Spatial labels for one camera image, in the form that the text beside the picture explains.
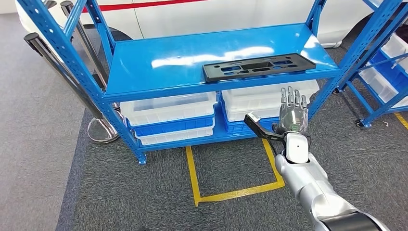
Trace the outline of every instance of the robot finger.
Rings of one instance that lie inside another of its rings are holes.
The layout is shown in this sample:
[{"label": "robot finger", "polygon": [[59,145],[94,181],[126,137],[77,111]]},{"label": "robot finger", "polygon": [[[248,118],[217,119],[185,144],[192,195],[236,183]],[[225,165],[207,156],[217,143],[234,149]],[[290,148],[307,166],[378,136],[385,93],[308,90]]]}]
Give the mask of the robot finger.
[{"label": "robot finger", "polygon": [[288,86],[288,104],[293,104],[293,88]]},{"label": "robot finger", "polygon": [[307,100],[305,95],[302,95],[302,108],[307,108]]},{"label": "robot finger", "polygon": [[294,90],[294,105],[299,106],[300,105],[300,92],[298,89]]},{"label": "robot finger", "polygon": [[282,88],[282,97],[281,97],[281,103],[286,103],[286,88]]}]

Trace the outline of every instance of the chrome stanchion base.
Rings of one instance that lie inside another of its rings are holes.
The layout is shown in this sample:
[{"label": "chrome stanchion base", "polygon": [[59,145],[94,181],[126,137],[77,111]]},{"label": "chrome stanchion base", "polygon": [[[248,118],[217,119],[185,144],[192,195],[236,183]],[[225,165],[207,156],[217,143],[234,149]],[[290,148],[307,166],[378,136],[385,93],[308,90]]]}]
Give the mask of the chrome stanchion base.
[{"label": "chrome stanchion base", "polygon": [[118,103],[113,103],[112,107],[116,110],[116,111],[120,111],[120,104]]},{"label": "chrome stanchion base", "polygon": [[88,136],[96,143],[110,143],[116,140],[119,134],[106,119],[92,118],[88,124]]}]

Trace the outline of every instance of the stanchion post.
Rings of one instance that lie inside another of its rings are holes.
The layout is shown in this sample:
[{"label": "stanchion post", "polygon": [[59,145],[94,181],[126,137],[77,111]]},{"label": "stanchion post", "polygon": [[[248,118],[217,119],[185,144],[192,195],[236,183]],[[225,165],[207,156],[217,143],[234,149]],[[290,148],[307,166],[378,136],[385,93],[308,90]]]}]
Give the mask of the stanchion post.
[{"label": "stanchion post", "polygon": [[51,52],[45,42],[37,33],[30,33],[24,37],[29,46],[35,50],[44,60],[63,78],[70,89],[80,101],[91,111],[94,118],[88,125],[88,136],[98,143],[109,143],[116,140],[119,135],[115,128],[103,118],[103,114],[95,106],[90,97],[81,88],[78,81],[71,75],[65,65]]}]

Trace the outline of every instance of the metal pole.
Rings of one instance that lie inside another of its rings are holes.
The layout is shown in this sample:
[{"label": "metal pole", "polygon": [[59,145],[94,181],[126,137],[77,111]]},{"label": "metal pole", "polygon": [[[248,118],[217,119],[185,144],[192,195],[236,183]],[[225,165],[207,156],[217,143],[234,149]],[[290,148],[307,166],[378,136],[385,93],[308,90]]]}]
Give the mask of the metal pole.
[{"label": "metal pole", "polygon": [[88,125],[88,136],[98,143],[109,143],[116,140],[119,134],[95,106],[89,96],[78,84],[77,80],[70,74],[63,63],[51,52],[37,33],[30,33],[24,37],[29,46],[35,50],[54,69],[59,76],[69,85],[75,95],[91,111],[94,118]]},{"label": "metal pole", "polygon": [[[61,2],[61,8],[67,17],[71,13],[73,7],[74,5],[71,1]],[[87,33],[85,32],[85,28],[82,25],[81,20],[78,20],[78,24],[74,33],[79,38],[79,41],[81,42],[85,53],[87,54],[91,62],[93,62],[93,64],[95,65],[99,80],[102,83],[102,90],[105,91],[107,87],[106,83],[108,82],[108,74],[106,73],[101,61],[99,60],[95,48],[93,47]]]}]

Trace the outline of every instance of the robotic arm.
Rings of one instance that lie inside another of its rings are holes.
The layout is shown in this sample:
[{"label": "robotic arm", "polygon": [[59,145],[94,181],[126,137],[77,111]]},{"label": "robotic arm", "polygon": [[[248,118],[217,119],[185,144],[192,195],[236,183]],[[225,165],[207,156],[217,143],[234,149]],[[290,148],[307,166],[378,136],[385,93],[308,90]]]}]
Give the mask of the robotic arm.
[{"label": "robotic arm", "polygon": [[358,210],[340,197],[327,179],[327,174],[308,150],[308,110],[306,97],[292,87],[282,88],[282,105],[279,124],[274,132],[259,124],[253,113],[245,116],[245,123],[258,136],[271,141],[281,141],[284,150],[276,155],[275,165],[286,184],[300,202],[316,231],[389,231],[379,220]]}]

